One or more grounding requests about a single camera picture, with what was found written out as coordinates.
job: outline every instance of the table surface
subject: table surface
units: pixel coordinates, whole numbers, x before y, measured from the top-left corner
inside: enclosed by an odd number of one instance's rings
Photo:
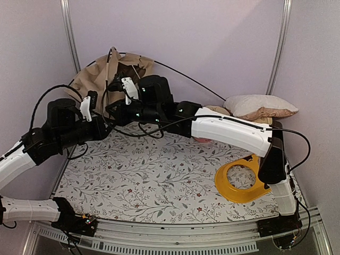
[[[151,130],[155,126],[146,125]],[[140,133],[136,123],[123,128]],[[77,213],[103,219],[143,223],[217,223],[277,216],[271,193],[249,203],[233,203],[215,187],[216,171],[251,153],[228,144],[199,143],[165,133],[162,139],[132,138],[112,132],[89,142],[88,152],[69,162],[56,196],[65,197]],[[77,147],[74,156],[82,153]],[[238,188],[254,182],[240,166],[228,173]],[[302,201],[299,186],[297,196]]]

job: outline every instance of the floral tablecloth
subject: floral tablecloth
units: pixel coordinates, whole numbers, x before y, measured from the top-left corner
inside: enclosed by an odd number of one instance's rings
[[[151,130],[154,126],[146,125]],[[125,132],[140,133],[136,123]],[[112,132],[89,142],[85,156],[70,161],[56,191],[77,213],[104,219],[147,223],[216,223],[276,216],[272,194],[237,204],[215,187],[215,173],[224,164],[250,155],[248,151],[212,141],[165,132],[162,139],[132,138]],[[74,156],[82,153],[78,147]],[[228,173],[230,183],[248,188],[251,170],[240,166]],[[297,186],[297,195],[301,193]]]

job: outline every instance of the white pillow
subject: white pillow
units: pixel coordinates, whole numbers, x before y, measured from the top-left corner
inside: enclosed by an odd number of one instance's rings
[[[223,106],[235,117],[248,121],[260,117],[288,117],[299,111],[286,100],[269,95],[232,96],[226,99]]]

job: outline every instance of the robotic arm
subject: robotic arm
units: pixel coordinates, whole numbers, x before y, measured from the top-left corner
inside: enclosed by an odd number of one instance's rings
[[[271,126],[217,114],[188,101],[176,103],[167,80],[157,75],[142,78],[138,89],[131,78],[117,75],[107,90],[123,91],[126,95],[125,99],[106,107],[106,111],[115,119],[115,126],[125,126],[133,121],[157,124],[170,133],[221,141],[262,157],[259,178],[271,187],[280,214],[296,214],[282,134],[273,131]],[[91,116],[96,98],[95,92],[89,92],[80,110],[76,109],[72,99],[50,102],[46,123],[25,134],[0,158],[0,189],[49,157],[62,154],[65,148],[106,138],[115,127],[101,116]],[[76,216],[63,198],[45,201],[0,198],[0,224],[14,220],[48,220],[57,228],[75,233],[81,230],[81,234],[86,232],[89,235],[93,235],[95,229],[93,217]]]

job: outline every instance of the white wall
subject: white wall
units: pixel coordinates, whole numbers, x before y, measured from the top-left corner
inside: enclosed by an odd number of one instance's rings
[[[107,54],[149,56],[216,90],[223,97],[264,94],[273,64],[282,0],[70,1],[82,67]],[[163,67],[176,101],[223,103]]]
[[[8,151],[29,128],[33,107],[49,87],[74,76],[59,1],[2,1],[0,8],[1,125],[0,154]],[[49,100],[64,95],[52,93]],[[40,105],[36,126],[46,119]],[[48,198],[63,157],[54,157],[32,169],[0,193],[21,199]],[[0,254],[20,254],[28,224],[10,231],[0,226]]]
[[[340,254],[340,2],[293,1],[274,95],[300,112],[283,121],[311,141],[310,159],[296,170],[303,194],[317,205],[334,254]],[[289,158],[297,163],[306,145],[287,135]]]

